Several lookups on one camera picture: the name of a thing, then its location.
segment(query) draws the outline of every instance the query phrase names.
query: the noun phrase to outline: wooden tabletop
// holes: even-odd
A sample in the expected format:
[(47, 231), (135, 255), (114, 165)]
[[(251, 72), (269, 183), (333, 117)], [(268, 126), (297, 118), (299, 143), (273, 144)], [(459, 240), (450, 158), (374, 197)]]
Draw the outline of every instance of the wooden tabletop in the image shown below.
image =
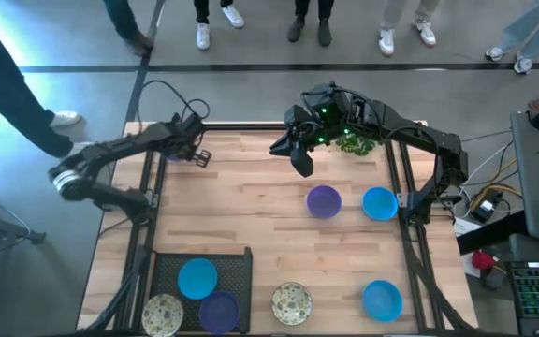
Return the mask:
[[(136, 130), (136, 124), (126, 126), (126, 132)], [(367, 189), (391, 189), (384, 147), (365, 157), (344, 154), (334, 146), (317, 148), (314, 174), (303, 178), (288, 158), (269, 155), (270, 145), (280, 135), (273, 131), (208, 132), (201, 145), (213, 153), (207, 168), (189, 163), (168, 165), (153, 249), (160, 253), (242, 254), (245, 246), (251, 247), (251, 333), (416, 331), (399, 225), (396, 220), (374, 222), (360, 207)], [(413, 148), (409, 152), (416, 184), (421, 186), (431, 176), (433, 155)], [(120, 161), (113, 185), (137, 187), (143, 161), (144, 154)], [(401, 162), (399, 171), (405, 190)], [(342, 210), (332, 219), (309, 215), (305, 198), (318, 184), (330, 185), (342, 196)], [(123, 218), (120, 212), (106, 214), (102, 229)], [(427, 225), (427, 233), (438, 286), (476, 327), (451, 221), (435, 217)], [(128, 237), (126, 224), (99, 240), (79, 327), (93, 322), (118, 289)], [(394, 323), (378, 323), (364, 314), (361, 293), (376, 279), (390, 281), (402, 293), (403, 312)], [(274, 289), (287, 281), (307, 286), (313, 296), (313, 314), (296, 327), (282, 325), (270, 308)], [(423, 286), (422, 298), (429, 326), (433, 326)]]

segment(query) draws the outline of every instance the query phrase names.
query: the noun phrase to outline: ceramic bowl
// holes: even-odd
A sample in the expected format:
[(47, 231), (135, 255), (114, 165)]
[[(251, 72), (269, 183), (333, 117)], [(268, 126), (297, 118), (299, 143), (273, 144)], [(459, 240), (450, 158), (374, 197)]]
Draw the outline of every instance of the ceramic bowl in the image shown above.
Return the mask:
[(271, 310), (281, 323), (299, 325), (309, 318), (313, 310), (311, 293), (301, 284), (286, 282), (273, 292)]
[(180, 301), (168, 294), (151, 298), (142, 311), (142, 327), (151, 337), (171, 337), (184, 318)]

